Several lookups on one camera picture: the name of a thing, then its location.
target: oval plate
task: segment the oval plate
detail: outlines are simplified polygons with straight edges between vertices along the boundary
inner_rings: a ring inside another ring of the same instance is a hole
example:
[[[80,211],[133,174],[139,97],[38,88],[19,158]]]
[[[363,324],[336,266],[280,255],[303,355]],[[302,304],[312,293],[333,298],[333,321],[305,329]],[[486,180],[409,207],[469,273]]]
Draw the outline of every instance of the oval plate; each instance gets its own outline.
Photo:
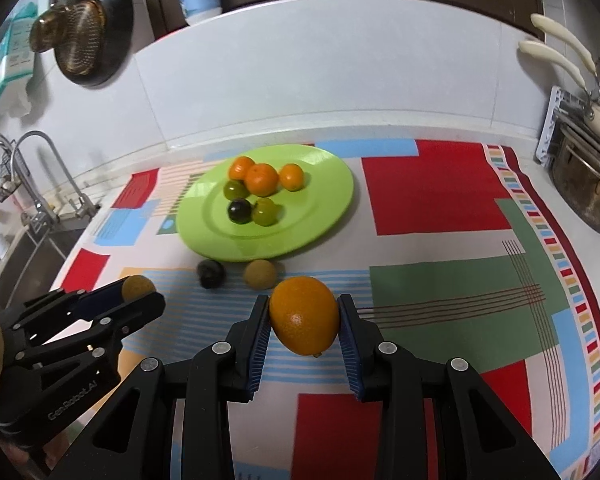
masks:
[[[313,242],[344,214],[353,197],[353,176],[337,156],[313,146],[281,144],[251,150],[256,163],[266,162],[277,171],[296,163],[305,173],[300,191],[280,190],[270,198],[281,206],[276,224],[238,225],[229,220],[229,201],[222,193],[233,159],[218,164],[195,181],[184,195],[176,228],[193,251],[223,262],[249,262],[287,254]],[[248,200],[253,204],[256,197]]]

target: metal faucet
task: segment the metal faucet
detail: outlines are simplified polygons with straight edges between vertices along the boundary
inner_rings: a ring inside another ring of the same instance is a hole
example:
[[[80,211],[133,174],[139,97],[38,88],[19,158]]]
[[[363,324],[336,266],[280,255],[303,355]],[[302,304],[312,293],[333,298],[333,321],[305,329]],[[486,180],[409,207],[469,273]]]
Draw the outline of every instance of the metal faucet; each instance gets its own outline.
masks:
[[[10,174],[0,178],[0,202],[11,196],[20,183],[27,190],[31,198],[34,200],[37,210],[37,224],[44,224],[45,221],[54,223],[58,221],[58,216],[53,212],[51,206],[44,199],[42,194],[32,180],[27,176],[25,168],[21,167],[19,161],[15,160],[14,154],[18,151],[16,147],[11,145],[9,139],[0,133],[0,147],[10,157]]]
[[[75,180],[71,176],[71,173],[69,173],[69,170],[67,169],[66,165],[64,164],[62,157],[60,157],[60,153],[58,152],[56,145],[51,140],[51,137],[49,137],[45,132],[41,132],[39,130],[31,130],[30,132],[27,132],[26,134],[24,134],[23,136],[21,136],[18,139],[18,142],[15,143],[13,150],[11,150],[11,163],[10,163],[11,174],[13,174],[15,167],[16,167],[15,154],[18,151],[20,145],[22,144],[22,141],[24,139],[27,139],[27,137],[41,137],[42,139],[46,140],[46,143],[49,145],[49,147],[51,148],[51,151],[56,156],[56,160],[58,161],[58,164],[60,164],[60,168],[62,168],[62,171],[64,171],[64,176],[67,178],[67,180],[69,181],[69,184],[71,184],[71,186],[74,188],[74,191],[78,195],[78,200],[80,201],[80,207],[76,208],[74,206],[76,216],[78,218],[83,218],[84,216],[89,216],[90,218],[93,218],[96,215],[96,213],[98,212],[98,209],[96,208],[96,206],[93,205],[93,202],[91,202],[91,199],[88,196],[86,196],[80,190],[78,185],[75,183]],[[40,192],[38,192],[37,189],[36,189],[36,192],[37,192],[36,202],[38,202],[38,199],[41,199],[41,201],[43,201],[44,198],[42,197]]]

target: orange fruit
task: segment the orange fruit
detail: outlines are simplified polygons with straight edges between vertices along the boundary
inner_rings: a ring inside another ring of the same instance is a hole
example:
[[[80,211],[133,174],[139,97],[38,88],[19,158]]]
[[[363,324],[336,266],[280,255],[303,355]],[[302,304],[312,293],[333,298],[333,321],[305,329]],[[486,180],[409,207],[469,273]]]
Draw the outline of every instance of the orange fruit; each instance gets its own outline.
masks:
[[[244,185],[255,196],[269,196],[278,188],[278,172],[269,164],[254,164],[244,177]]]
[[[283,188],[298,191],[304,187],[304,171],[297,164],[285,164],[278,174]]]
[[[310,276],[280,282],[269,300],[269,316],[280,342],[298,355],[318,357],[331,346],[340,327],[333,293]]]
[[[229,168],[229,178],[231,180],[244,180],[247,176],[247,171],[255,162],[248,156],[241,155],[237,157]]]

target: cream colored pan handle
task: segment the cream colored pan handle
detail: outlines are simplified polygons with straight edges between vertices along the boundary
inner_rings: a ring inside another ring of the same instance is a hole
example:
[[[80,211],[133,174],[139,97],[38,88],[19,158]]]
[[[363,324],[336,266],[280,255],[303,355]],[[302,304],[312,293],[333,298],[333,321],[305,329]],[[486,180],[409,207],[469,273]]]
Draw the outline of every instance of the cream colored pan handle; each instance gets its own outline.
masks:
[[[588,93],[587,84],[585,83],[584,78],[580,73],[580,69],[567,58],[565,58],[562,54],[560,54],[560,52],[558,52],[557,50],[545,45],[544,43],[540,43],[539,41],[529,40],[520,41],[518,43],[518,48],[520,49],[520,52],[529,54],[530,56],[533,56],[536,59],[548,61],[550,63],[555,63],[556,65],[561,66],[567,71],[567,73],[571,77],[573,77],[573,80],[577,83],[577,85]]]
[[[594,76],[598,76],[598,69],[596,68],[596,63],[593,61],[593,56],[568,28],[542,14],[532,14],[531,23],[554,38],[563,40],[580,56],[586,69]]]

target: stainless steel sink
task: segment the stainless steel sink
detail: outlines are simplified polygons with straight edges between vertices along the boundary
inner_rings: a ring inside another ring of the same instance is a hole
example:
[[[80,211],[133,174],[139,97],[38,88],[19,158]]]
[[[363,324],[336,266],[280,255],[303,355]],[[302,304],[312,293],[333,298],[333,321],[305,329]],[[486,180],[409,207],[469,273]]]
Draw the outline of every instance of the stainless steel sink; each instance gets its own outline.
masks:
[[[49,291],[89,218],[71,218],[41,237],[27,230],[0,265],[0,310]]]

